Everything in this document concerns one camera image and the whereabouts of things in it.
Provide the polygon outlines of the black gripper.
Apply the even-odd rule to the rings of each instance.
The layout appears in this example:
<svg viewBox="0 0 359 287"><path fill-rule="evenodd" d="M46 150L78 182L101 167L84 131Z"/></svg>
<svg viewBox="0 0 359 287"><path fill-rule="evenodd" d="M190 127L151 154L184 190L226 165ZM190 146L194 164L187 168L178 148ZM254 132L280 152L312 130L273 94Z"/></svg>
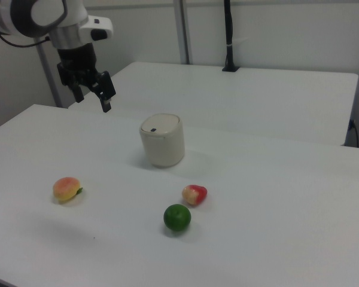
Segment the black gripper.
<svg viewBox="0 0 359 287"><path fill-rule="evenodd" d="M71 88L77 103L84 100L81 86L89 89L100 100L104 113L111 110L111 99L116 95L112 79L107 71L96 70L96 55L93 44L85 44L74 49L58 49L60 63L57 65L60 80Z"/></svg>

